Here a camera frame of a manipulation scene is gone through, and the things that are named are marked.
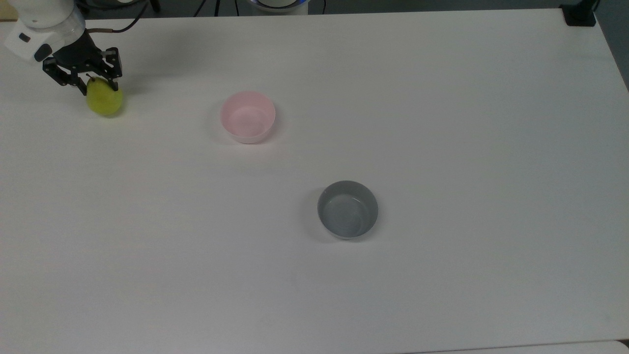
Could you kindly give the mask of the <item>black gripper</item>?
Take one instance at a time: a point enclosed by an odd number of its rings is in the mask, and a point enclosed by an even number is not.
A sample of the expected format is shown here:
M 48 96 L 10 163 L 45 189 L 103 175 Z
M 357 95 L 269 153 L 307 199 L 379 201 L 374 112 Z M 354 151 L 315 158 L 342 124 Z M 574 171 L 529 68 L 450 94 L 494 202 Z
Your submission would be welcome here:
M 118 48 L 110 47 L 101 52 L 87 30 L 76 42 L 57 51 L 57 61 L 46 58 L 42 62 L 42 70 L 61 87 L 75 87 L 83 96 L 87 96 L 87 85 L 79 77 L 80 73 L 102 76 L 114 91 L 119 91 L 117 81 L 123 76 Z

